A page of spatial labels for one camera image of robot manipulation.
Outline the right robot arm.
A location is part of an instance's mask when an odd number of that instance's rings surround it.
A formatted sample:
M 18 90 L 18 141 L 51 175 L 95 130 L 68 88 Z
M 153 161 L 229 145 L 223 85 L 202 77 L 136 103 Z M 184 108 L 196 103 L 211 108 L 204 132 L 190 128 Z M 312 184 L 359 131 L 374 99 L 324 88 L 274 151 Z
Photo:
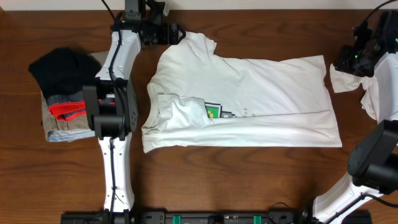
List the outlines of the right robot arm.
M 397 11 L 382 12 L 372 29 L 365 19 L 353 35 L 354 45 L 342 46 L 333 73 L 369 83 L 378 125 L 351 151 L 347 173 L 315 198 L 299 223 L 371 223 L 369 213 L 355 212 L 370 200 L 397 208 L 381 198 L 397 190 Z

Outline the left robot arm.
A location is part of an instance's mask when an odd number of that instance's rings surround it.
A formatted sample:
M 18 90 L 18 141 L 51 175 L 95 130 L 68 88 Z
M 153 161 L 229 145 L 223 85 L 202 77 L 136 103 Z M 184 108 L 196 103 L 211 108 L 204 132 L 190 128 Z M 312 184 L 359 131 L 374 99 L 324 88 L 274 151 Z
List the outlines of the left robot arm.
M 165 1 L 126 1 L 125 10 L 111 16 L 111 46 L 101 70 L 83 87 L 88 126 L 104 164 L 106 196 L 98 223 L 134 221 L 129 152 L 138 112 L 131 70 L 143 45 L 177 45 L 186 36 L 177 23 L 163 21 L 168 13 Z

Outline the white printed t-shirt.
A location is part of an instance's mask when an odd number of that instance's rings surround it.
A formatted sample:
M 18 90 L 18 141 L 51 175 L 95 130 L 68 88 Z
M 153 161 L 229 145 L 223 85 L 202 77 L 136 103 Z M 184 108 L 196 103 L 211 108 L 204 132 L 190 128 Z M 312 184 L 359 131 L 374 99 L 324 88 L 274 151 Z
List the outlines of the white printed t-shirt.
M 145 152 L 169 146 L 341 147 L 323 56 L 224 58 L 189 32 L 161 56 L 147 91 Z

